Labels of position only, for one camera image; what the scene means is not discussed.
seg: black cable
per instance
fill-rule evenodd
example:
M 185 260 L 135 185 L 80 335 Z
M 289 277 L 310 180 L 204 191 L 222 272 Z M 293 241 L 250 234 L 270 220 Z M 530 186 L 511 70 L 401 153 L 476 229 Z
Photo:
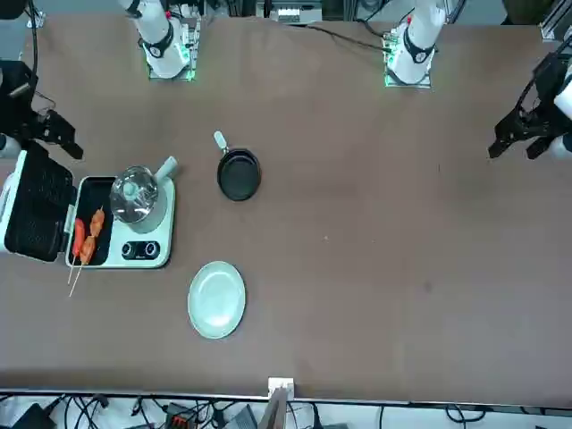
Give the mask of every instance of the black cable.
M 555 59 L 558 58 L 558 55 L 560 55 L 562 53 L 562 51 L 564 49 L 566 49 L 566 47 L 568 45 L 570 45 L 570 42 L 572 42 L 572 35 L 568 36 L 558 47 L 558 49 L 556 49 L 556 51 L 554 51 L 551 55 L 550 58 L 548 58 L 546 61 L 546 64 L 543 65 L 543 63 L 540 63 L 538 67 L 549 67 Z M 534 79 L 536 76 L 536 72 L 533 73 L 533 77 L 532 79 L 530 79 L 530 81 L 526 84 L 525 89 L 523 89 L 522 93 L 520 94 L 520 97 L 518 98 L 517 104 L 515 106 L 516 109 L 521 110 L 522 109 L 522 103 L 525 101 L 526 95 L 528 94 L 528 92 L 530 91 L 530 89 L 533 87 L 534 85 Z
M 145 425 L 147 427 L 151 427 L 149 419 L 147 418 L 147 414 L 145 414 L 145 404 L 143 404 L 143 400 L 141 401 L 141 415 L 143 416 L 143 420 L 145 420 Z
M 369 15 L 367 18 L 365 18 L 363 21 L 368 22 L 369 20 L 371 20 L 376 14 L 378 14 L 379 12 L 382 11 L 382 9 L 385 7 L 385 5 L 387 5 L 391 0 L 384 0 L 379 4 L 379 7 L 372 11 L 371 15 Z
M 298 428 L 298 419 L 296 418 L 296 413 L 294 412 L 294 408 L 292 408 L 292 404 L 290 404 L 289 402 L 286 402 L 286 405 L 288 405 L 288 408 L 290 409 L 290 412 L 292 413 L 292 418 L 294 419 L 294 425 L 296 426 L 296 429 Z
M 48 404 L 47 407 L 44 408 L 44 412 L 46 413 L 46 416 L 50 416 L 55 408 L 60 405 L 60 402 L 62 402 L 65 399 L 65 395 L 60 395 L 57 398 L 55 398 L 52 402 L 50 402 Z
M 157 405 L 165 414 L 167 414 L 167 409 L 169 408 L 168 405 L 161 405 L 155 398 L 151 398 L 155 405 Z
M 467 0 L 458 0 L 457 6 L 455 7 L 455 9 L 453 9 L 453 12 L 451 12 L 449 17 L 447 18 L 447 22 L 449 24 L 454 24 L 455 22 L 457 22 L 461 12 L 463 12 L 463 9 L 465 9 L 465 4 L 467 4 Z
M 383 8 L 383 4 L 385 3 L 384 0 L 376 0 L 372 3 L 368 3 L 367 0 L 359 0 L 361 6 L 366 9 L 368 12 L 379 12 Z
M 85 405 L 85 402 L 83 401 L 83 398 L 80 397 L 80 401 L 81 401 L 81 405 L 78 403 L 78 401 L 73 398 L 73 402 L 75 402 L 75 405 L 78 406 L 78 408 L 81 410 L 80 415 L 78 416 L 78 420 L 75 422 L 75 426 L 73 427 L 73 429 L 78 429 L 80 427 L 80 422 L 81 419 L 83 418 L 83 416 L 85 415 L 88 418 L 88 422 L 89 422 L 89 428 L 94 427 L 95 429 L 97 428 L 97 425 L 95 423 L 93 423 L 93 420 L 91 420 L 91 418 L 89 417 L 89 411 L 88 408 L 91 404 L 93 404 L 94 402 L 97 402 L 97 399 L 92 399 L 88 402 L 88 405 Z
M 70 397 L 68 403 L 65 404 L 65 411 L 63 412 L 63 425 L 65 429 L 68 429 L 68 411 L 70 410 L 70 403 L 72 403 L 73 397 Z
M 458 415 L 460 416 L 460 418 L 456 418 L 456 417 L 451 415 L 451 413 L 450 413 L 451 407 L 453 407 L 455 409 L 455 411 L 458 412 Z M 480 416 L 467 418 L 467 417 L 465 417 L 465 415 L 463 414 L 463 411 L 461 410 L 461 408 L 457 404 L 447 404 L 447 406 L 445 407 L 445 413 L 447 414 L 447 417 L 449 418 L 449 420 L 451 422 L 457 423 L 459 425 L 463 425 L 463 429 L 467 428 L 467 423 L 480 422 L 486 416 L 486 411 L 481 411 Z
M 415 7 L 412 7 L 405 15 L 403 15 L 400 19 L 400 24 L 411 14 L 415 11 Z
M 38 34 L 36 32 L 36 7 L 34 6 L 33 0 L 29 0 L 29 12 L 32 15 L 29 19 L 32 25 L 32 45 L 34 51 L 34 63 L 32 64 L 32 76 L 29 85 L 32 91 L 36 91 L 36 86 L 38 84 Z
M 372 45 L 370 43 L 366 43 L 366 42 L 362 42 L 361 40 L 356 40 L 354 38 L 349 38 L 348 36 L 344 36 L 343 34 L 339 34 L 339 33 L 335 33 L 333 31 L 329 31 L 328 29 L 323 29 L 321 27 L 315 27 L 313 25 L 307 25 L 306 26 L 307 29 L 315 29 L 317 31 L 322 31 L 325 34 L 329 34 L 330 36 L 334 37 L 334 38 L 341 38 L 342 40 L 346 40 L 350 43 L 353 43 L 355 45 L 358 46 L 362 46 L 362 47 L 367 47 L 369 49 L 375 49 L 377 51 L 382 51 L 382 52 L 386 52 L 388 54 L 391 53 L 391 50 L 389 48 L 383 47 L 383 46 L 378 46 L 378 45 Z
M 382 429 L 383 424 L 383 411 L 385 411 L 385 406 L 382 405 L 381 409 L 379 410 L 379 429 Z
M 93 422 L 93 416 L 96 414 L 97 411 L 97 406 L 99 405 L 99 402 L 96 402 L 96 405 L 93 407 L 93 409 L 91 410 L 91 417 L 89 418 L 89 420 L 91 420 Z
M 366 20 L 356 20 L 356 21 L 364 24 L 364 27 L 366 27 L 366 30 L 369 31 L 370 33 L 372 33 L 374 36 L 377 36 L 378 38 L 383 37 L 383 33 L 380 33 L 379 31 L 375 31 L 375 29 Z
M 220 417 L 224 418 L 224 411 L 227 410 L 228 408 L 232 407 L 233 405 L 236 405 L 236 404 L 237 404 L 237 402 L 233 401 L 230 404 L 225 405 L 222 408 L 217 408 L 217 407 L 215 407 L 215 404 L 213 402 L 209 401 L 207 403 L 207 405 L 211 406 L 213 408 L 213 415 L 210 418 L 208 417 L 208 409 L 209 409 L 208 408 L 206 410 L 207 414 L 206 414 L 205 418 L 201 422 L 198 422 L 198 423 L 204 422 L 204 424 L 202 426 L 200 426 L 200 429 L 204 429 L 204 428 L 208 427 L 209 425 L 212 425 L 214 429 L 222 427 L 222 426 L 220 426 L 220 424 L 218 422 L 218 418 L 220 418 Z
M 51 99 L 51 98 L 48 97 L 48 96 L 45 96 L 44 94 L 42 94 L 42 93 L 39 92 L 39 91 L 36 91 L 36 95 L 37 95 L 38 97 L 40 97 L 40 98 L 44 98 L 46 101 L 49 101 L 49 102 L 52 104 L 52 105 L 51 105 L 50 107 L 48 107 L 48 108 L 50 108 L 50 109 L 55 109 L 56 104 L 55 104 L 55 101 L 54 101 L 53 99 Z
M 314 402 L 311 403 L 312 409 L 314 410 L 314 424 L 312 427 L 314 429 L 324 429 L 322 426 L 322 421 L 320 420 L 320 413 L 318 412 L 318 407 L 315 405 Z

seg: white bracket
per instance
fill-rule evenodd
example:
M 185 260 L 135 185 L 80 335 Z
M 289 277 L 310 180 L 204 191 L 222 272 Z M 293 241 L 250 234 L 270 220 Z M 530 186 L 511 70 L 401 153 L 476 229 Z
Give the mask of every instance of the white bracket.
M 294 399 L 294 379 L 282 377 L 268 378 L 268 398 L 272 396 L 276 389 L 284 388 L 288 392 L 288 400 Z

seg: black frying pan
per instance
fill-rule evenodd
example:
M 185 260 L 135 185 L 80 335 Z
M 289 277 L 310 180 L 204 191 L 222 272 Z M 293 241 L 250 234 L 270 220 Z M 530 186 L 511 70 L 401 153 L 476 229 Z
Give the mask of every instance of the black frying pan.
M 260 185 L 261 172 L 257 158 L 247 149 L 229 149 L 220 131 L 214 133 L 214 141 L 224 153 L 216 172 L 221 191 L 232 201 L 249 199 Z

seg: toy stove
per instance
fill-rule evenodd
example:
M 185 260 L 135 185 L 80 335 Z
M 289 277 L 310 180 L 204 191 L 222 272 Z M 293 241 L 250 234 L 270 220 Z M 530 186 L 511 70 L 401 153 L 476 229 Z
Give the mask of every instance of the toy stove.
M 54 262 L 62 253 L 72 266 L 73 225 L 81 219 L 88 230 L 91 217 L 103 207 L 105 222 L 96 240 L 89 268 L 158 268 L 171 253 L 175 187 L 161 181 L 166 209 L 152 231 L 134 231 L 115 219 L 110 207 L 113 176 L 88 176 L 76 189 L 72 173 L 49 158 L 42 147 L 22 150 L 0 197 L 0 252 Z

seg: pan handle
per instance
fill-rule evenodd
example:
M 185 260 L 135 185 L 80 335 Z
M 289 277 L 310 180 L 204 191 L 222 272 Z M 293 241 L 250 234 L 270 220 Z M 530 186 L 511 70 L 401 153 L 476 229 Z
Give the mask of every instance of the pan handle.
M 214 141 L 218 145 L 218 147 L 223 151 L 226 155 L 229 153 L 229 145 L 226 144 L 226 140 L 224 139 L 224 135 L 219 131 L 215 131 L 213 134 Z

